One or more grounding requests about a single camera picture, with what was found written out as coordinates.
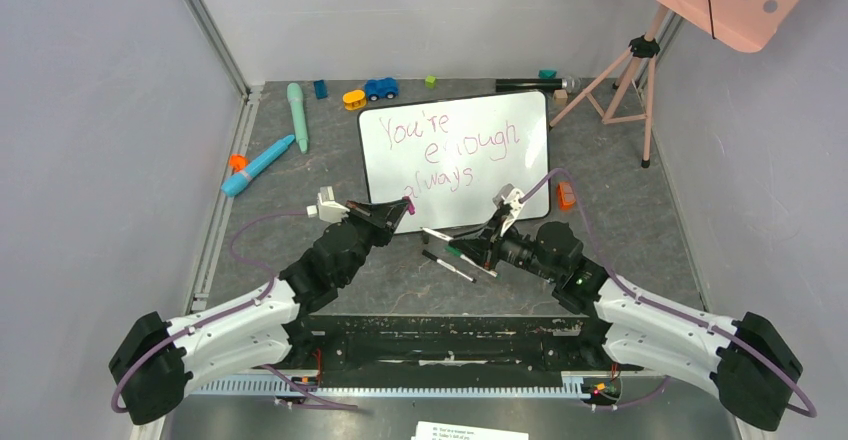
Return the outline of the magenta marker cap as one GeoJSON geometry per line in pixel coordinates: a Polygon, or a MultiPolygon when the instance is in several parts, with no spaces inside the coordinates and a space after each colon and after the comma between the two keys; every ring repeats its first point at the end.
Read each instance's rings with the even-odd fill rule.
{"type": "Polygon", "coordinates": [[[416,209],[413,201],[409,196],[404,196],[403,200],[406,202],[407,212],[409,215],[414,215],[416,213],[416,209]]]}

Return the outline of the white marker pen body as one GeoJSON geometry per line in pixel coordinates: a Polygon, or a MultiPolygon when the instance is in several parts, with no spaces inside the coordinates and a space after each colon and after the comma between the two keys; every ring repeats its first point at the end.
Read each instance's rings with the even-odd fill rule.
{"type": "Polygon", "coordinates": [[[424,233],[431,235],[431,236],[438,238],[438,239],[445,241],[445,242],[450,242],[450,241],[454,240],[454,238],[452,236],[449,236],[449,235],[447,235],[443,232],[440,232],[440,231],[437,231],[437,230],[434,230],[434,229],[422,227],[421,230],[424,233]]]}

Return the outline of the white whiteboard with black frame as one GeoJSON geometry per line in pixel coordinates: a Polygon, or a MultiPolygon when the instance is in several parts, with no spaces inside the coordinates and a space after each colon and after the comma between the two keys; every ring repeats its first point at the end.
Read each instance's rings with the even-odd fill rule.
{"type": "Polygon", "coordinates": [[[506,184],[533,196],[522,218],[550,211],[548,101],[540,91],[492,94],[362,111],[358,129],[373,203],[409,197],[397,231],[475,226],[506,184]]]}

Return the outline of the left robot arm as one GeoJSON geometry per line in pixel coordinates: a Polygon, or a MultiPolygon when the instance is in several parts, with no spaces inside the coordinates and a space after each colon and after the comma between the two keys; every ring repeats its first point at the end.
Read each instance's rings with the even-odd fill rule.
{"type": "Polygon", "coordinates": [[[340,220],[266,284],[200,313],[139,317],[108,363],[116,383],[110,406],[135,425],[158,420],[193,391],[253,367],[306,365],[314,341],[300,319],[349,285],[370,251],[388,245],[414,206],[410,198],[348,201],[340,220]]]}

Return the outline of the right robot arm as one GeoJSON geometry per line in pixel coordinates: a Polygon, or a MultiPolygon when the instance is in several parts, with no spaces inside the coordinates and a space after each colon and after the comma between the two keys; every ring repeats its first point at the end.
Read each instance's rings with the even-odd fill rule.
{"type": "Polygon", "coordinates": [[[764,431],[776,431],[792,408],[803,367],[761,315],[710,314],[613,277],[584,255],[582,242],[559,221],[543,224],[534,236],[490,222],[448,245],[485,270],[505,262],[548,281],[561,306],[593,319],[577,342],[580,360],[591,368],[611,361],[681,380],[764,431]]]}

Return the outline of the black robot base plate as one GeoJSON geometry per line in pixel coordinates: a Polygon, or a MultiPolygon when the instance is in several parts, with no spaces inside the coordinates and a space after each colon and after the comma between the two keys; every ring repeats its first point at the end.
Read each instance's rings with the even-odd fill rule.
{"type": "Polygon", "coordinates": [[[577,316],[311,315],[281,370],[326,387],[554,387],[563,372],[616,372],[599,322],[577,316]]]}

